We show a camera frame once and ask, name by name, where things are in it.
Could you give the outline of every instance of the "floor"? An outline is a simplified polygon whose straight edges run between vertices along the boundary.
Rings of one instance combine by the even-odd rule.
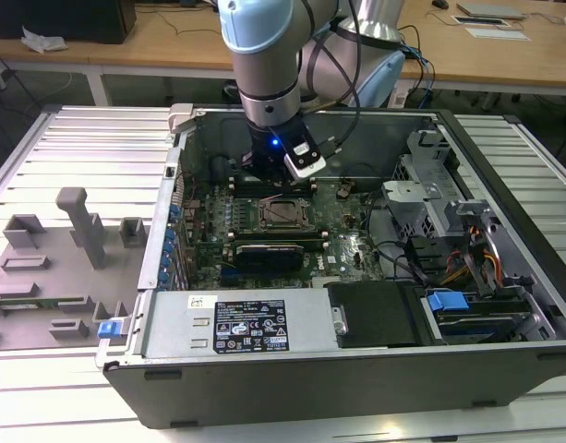
[[[85,77],[64,73],[19,72],[18,76],[31,94],[42,104],[93,105]],[[175,102],[221,103],[222,82],[214,79],[174,78]],[[165,106],[163,80],[131,76],[108,76],[107,85],[117,106]],[[512,102],[510,94],[485,113],[481,104],[485,94],[475,92],[436,91],[429,108],[449,109],[456,114],[513,114],[553,153],[558,153],[566,140],[566,97],[536,97],[524,95]],[[409,105],[416,107],[421,91],[414,94]],[[31,122],[38,115],[30,97],[14,78],[0,92],[0,166]],[[559,154],[566,167],[566,144]]]

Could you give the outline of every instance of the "black plastic cover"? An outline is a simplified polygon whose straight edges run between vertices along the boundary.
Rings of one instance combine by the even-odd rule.
[[[432,339],[420,292],[410,282],[358,281],[332,283],[332,307],[340,307],[348,332],[338,336],[341,348],[405,347],[436,344]]]

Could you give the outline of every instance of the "cpu socket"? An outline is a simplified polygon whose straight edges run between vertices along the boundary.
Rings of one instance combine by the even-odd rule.
[[[309,204],[302,198],[267,200],[258,204],[259,226],[262,230],[303,230],[309,226]]]

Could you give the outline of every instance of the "green circuit board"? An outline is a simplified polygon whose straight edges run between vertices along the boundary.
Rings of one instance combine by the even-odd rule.
[[[383,280],[366,233],[360,230],[366,195],[338,199],[339,185],[320,185],[308,198],[235,198],[227,188],[208,187],[194,220],[187,223],[188,244],[196,248],[198,270],[191,289],[305,288],[329,281]],[[324,231],[325,241],[319,238]],[[260,240],[232,240],[231,232],[241,237],[257,235]],[[294,238],[293,233],[301,234]],[[254,244],[304,246],[303,267],[280,273],[237,272],[235,247]]]

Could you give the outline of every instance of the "black box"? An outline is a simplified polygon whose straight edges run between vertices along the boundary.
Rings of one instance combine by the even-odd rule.
[[[118,44],[136,20],[133,0],[0,0],[0,39],[23,37],[24,26],[45,37]]]

